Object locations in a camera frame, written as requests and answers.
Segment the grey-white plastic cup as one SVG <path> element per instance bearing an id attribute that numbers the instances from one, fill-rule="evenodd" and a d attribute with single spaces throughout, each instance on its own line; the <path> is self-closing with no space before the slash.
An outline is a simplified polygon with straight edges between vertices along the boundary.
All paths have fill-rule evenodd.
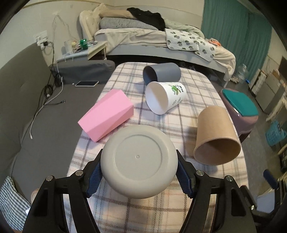
<path id="1" fill-rule="evenodd" d="M 147 199 L 171 184 L 178 156 L 165 133 L 151 126 L 134 125 L 108 139 L 100 164 L 105 181 L 117 193 L 130 199 Z"/>

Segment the brown paper cup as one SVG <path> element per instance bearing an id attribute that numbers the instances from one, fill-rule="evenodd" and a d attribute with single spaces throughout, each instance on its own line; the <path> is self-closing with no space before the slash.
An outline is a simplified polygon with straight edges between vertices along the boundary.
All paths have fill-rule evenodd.
<path id="1" fill-rule="evenodd" d="M 217 166 L 235 159 L 241 143 L 227 110 L 209 106 L 198 116 L 194 159 L 202 164 Z"/>

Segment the pink faceted cup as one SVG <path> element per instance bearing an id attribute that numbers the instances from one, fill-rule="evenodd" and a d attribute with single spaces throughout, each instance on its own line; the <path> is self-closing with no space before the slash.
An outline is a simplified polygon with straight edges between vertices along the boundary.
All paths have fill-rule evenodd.
<path id="1" fill-rule="evenodd" d="M 122 90 L 112 89 L 78 121 L 94 142 L 99 141 L 134 114 L 134 105 Z"/>

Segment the dark grey plastic cup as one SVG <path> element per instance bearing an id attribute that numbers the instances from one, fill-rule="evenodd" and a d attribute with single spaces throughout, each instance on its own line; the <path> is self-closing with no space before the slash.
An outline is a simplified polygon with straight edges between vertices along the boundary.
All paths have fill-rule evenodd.
<path id="1" fill-rule="evenodd" d="M 146 66 L 143 70 L 145 85 L 150 82 L 178 82 L 181 78 L 181 70 L 175 63 L 162 63 Z"/>

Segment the blue white checkered cloth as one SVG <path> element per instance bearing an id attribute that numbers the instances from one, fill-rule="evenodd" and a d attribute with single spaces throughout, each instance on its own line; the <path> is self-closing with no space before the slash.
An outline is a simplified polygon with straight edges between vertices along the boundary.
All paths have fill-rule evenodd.
<path id="1" fill-rule="evenodd" d="M 1 212 L 13 230 L 22 231 L 31 204 L 17 192 L 14 180 L 7 176 L 1 186 Z"/>

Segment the blue plastic basket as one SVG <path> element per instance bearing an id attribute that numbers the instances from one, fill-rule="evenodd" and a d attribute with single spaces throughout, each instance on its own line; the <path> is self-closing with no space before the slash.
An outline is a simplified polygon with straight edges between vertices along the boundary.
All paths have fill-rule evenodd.
<path id="1" fill-rule="evenodd" d="M 274 146 L 286 138 L 286 131 L 282 129 L 278 120 L 274 120 L 265 133 L 269 146 Z"/>

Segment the grey sofa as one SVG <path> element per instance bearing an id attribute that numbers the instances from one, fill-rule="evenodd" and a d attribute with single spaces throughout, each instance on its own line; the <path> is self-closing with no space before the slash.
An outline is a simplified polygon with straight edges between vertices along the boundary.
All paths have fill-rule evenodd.
<path id="1" fill-rule="evenodd" d="M 26 47 L 1 68 L 1 180 L 13 178 L 28 198 L 48 175 L 67 175 L 82 133 L 79 119 L 95 104 L 111 77 L 110 60 L 70 60 L 58 66 L 63 87 L 41 105 L 43 88 L 53 77 L 41 50 Z M 99 81 L 95 87 L 75 87 Z"/>

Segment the white smartphone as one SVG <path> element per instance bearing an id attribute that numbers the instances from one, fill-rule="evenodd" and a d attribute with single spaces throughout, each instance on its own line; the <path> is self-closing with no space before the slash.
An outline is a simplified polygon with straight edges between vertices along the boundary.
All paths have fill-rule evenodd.
<path id="1" fill-rule="evenodd" d="M 95 87 L 99 84 L 99 81 L 79 81 L 75 84 L 75 87 Z"/>

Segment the white bottle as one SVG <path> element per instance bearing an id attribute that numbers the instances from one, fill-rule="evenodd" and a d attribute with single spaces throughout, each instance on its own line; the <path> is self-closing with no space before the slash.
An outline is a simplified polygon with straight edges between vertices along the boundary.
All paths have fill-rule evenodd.
<path id="1" fill-rule="evenodd" d="M 73 48 L 72 48 L 72 41 L 71 40 L 67 40 L 64 42 L 64 46 L 65 46 L 65 50 L 67 54 L 71 54 L 73 52 Z"/>

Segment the green can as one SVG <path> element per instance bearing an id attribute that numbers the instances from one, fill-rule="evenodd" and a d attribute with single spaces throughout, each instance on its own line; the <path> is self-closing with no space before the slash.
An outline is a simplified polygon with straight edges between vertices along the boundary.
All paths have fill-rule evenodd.
<path id="1" fill-rule="evenodd" d="M 83 51 L 88 49 L 88 42 L 87 39 L 81 39 L 80 40 L 80 47 Z"/>

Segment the white leaf-pattern mat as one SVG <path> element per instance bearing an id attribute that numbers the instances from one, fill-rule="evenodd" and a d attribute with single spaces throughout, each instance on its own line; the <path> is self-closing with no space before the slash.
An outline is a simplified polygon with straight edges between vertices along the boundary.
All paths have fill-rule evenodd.
<path id="1" fill-rule="evenodd" d="M 165 29 L 166 44 L 171 50 L 194 52 L 210 62 L 215 56 L 215 46 L 205 41 L 194 32 Z"/>

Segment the bed with beige sheets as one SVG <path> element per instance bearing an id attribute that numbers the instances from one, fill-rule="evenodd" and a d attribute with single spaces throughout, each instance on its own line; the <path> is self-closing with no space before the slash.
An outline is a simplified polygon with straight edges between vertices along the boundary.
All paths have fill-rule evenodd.
<path id="1" fill-rule="evenodd" d="M 99 23 L 103 17 L 136 18 L 127 9 L 112 10 L 107 8 L 103 3 L 92 11 L 85 10 L 80 13 L 79 22 L 83 37 L 87 40 L 98 42 L 107 41 L 107 53 L 112 53 L 113 55 L 157 56 L 189 63 L 193 63 L 197 59 L 199 65 L 222 72 L 225 82 L 228 82 L 234 74 L 236 69 L 235 55 L 221 46 L 216 39 L 207 39 L 203 32 L 195 26 L 184 25 L 162 17 L 165 21 L 165 29 L 194 32 L 205 39 L 205 41 L 214 45 L 215 56 L 210 62 L 199 57 L 194 52 L 169 49 L 166 44 L 165 30 L 137 28 L 100 29 Z"/>

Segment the checkered grey pillow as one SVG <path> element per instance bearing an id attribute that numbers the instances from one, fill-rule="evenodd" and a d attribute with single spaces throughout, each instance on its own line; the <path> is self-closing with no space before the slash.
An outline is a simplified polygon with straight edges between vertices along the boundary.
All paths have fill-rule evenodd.
<path id="1" fill-rule="evenodd" d="M 103 17 L 100 20 L 99 27 L 100 29 L 137 28 L 137 29 L 158 30 L 156 27 L 136 19 L 117 18 L 117 17 Z"/>

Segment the black clothing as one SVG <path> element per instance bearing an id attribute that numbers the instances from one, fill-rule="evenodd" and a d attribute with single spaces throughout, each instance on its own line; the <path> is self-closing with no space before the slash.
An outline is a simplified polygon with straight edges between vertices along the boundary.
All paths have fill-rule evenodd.
<path id="1" fill-rule="evenodd" d="M 127 9 L 137 20 L 149 24 L 159 31 L 164 31 L 165 21 L 160 13 L 152 13 L 150 11 L 143 11 L 139 8 L 130 7 Z"/>

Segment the white wall power strip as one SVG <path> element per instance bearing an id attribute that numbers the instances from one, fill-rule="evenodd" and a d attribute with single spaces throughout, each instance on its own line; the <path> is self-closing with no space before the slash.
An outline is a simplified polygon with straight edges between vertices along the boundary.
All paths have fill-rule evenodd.
<path id="1" fill-rule="evenodd" d="M 40 47 L 41 50 L 44 50 L 45 44 L 48 43 L 48 33 L 46 30 L 39 32 L 33 35 L 34 42 Z"/>

